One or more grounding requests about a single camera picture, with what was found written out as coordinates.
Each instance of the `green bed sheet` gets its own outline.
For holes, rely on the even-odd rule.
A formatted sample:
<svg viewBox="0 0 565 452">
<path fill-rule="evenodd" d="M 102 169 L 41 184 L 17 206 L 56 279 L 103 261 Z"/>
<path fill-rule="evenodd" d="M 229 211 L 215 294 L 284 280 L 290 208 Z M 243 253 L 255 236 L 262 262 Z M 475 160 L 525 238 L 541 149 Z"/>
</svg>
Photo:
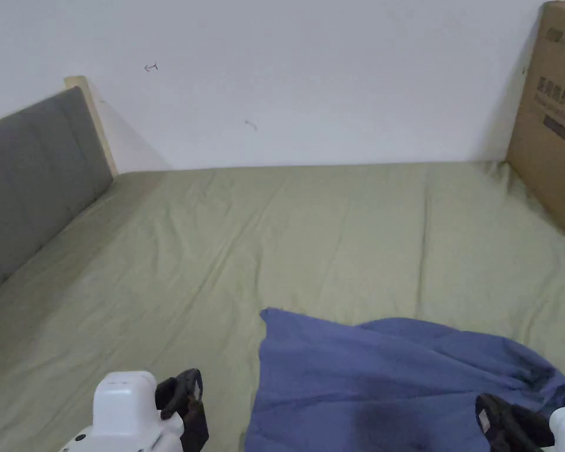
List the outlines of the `green bed sheet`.
<svg viewBox="0 0 565 452">
<path fill-rule="evenodd" d="M 136 173 L 0 288 L 0 450 L 58 451 L 116 370 L 197 367 L 242 449 L 261 309 L 501 334 L 565 373 L 565 235 L 504 164 Z"/>
</svg>

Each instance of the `bed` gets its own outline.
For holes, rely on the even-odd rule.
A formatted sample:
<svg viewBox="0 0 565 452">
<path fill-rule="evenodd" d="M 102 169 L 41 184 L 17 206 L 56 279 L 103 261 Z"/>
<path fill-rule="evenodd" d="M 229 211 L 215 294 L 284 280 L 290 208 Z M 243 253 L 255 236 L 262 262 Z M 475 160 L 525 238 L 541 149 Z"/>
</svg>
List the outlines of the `bed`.
<svg viewBox="0 0 565 452">
<path fill-rule="evenodd" d="M 205 450 L 242 450 L 265 307 L 500 334 L 565 374 L 565 235 L 506 164 L 106 178 L 0 285 L 0 450 L 59 450 L 110 371 L 191 367 Z"/>
</svg>

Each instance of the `white wall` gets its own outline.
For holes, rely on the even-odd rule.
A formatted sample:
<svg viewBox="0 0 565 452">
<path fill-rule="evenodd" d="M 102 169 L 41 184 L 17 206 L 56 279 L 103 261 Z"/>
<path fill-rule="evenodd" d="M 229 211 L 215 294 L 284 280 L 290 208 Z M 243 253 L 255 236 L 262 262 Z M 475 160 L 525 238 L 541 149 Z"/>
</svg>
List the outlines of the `white wall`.
<svg viewBox="0 0 565 452">
<path fill-rule="evenodd" d="M 0 116 L 86 75 L 123 171 L 503 158 L 540 3 L 0 0 Z"/>
</svg>

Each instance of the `cardboard box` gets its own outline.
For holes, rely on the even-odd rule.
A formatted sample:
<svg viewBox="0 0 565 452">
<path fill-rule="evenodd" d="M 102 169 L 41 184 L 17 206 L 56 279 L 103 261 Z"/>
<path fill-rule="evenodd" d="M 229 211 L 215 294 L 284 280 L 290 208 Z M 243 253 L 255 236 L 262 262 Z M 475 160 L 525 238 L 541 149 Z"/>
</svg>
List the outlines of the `cardboard box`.
<svg viewBox="0 0 565 452">
<path fill-rule="evenodd" d="M 565 1 L 544 4 L 507 160 L 565 230 Z"/>
</svg>

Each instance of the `wall mark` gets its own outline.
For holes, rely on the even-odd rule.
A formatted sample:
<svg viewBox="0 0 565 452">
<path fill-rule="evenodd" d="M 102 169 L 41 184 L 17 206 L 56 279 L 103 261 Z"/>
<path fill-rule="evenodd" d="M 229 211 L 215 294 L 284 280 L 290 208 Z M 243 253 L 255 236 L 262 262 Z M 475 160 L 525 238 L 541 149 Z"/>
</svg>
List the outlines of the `wall mark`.
<svg viewBox="0 0 565 452">
<path fill-rule="evenodd" d="M 247 119 L 245 120 L 245 123 L 246 123 L 247 125 L 252 126 L 252 127 L 255 129 L 255 131 L 257 132 L 257 126 L 256 126 L 255 124 L 253 124 L 251 121 L 248 121 Z"/>
</svg>

